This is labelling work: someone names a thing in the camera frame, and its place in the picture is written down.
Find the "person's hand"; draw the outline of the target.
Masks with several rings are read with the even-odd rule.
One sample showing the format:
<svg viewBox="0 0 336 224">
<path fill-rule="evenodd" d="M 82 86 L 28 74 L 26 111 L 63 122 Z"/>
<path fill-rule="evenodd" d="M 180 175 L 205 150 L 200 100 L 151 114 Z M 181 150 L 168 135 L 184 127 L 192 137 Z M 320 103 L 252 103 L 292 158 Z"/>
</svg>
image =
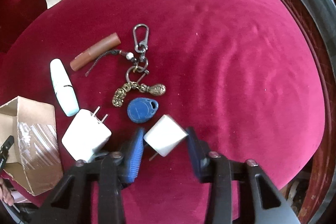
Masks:
<svg viewBox="0 0 336 224">
<path fill-rule="evenodd" d="M 9 206 L 13 206 L 14 204 L 14 198 L 11 191 L 5 185 L 3 178 L 0 178 L 0 199 Z"/>
</svg>

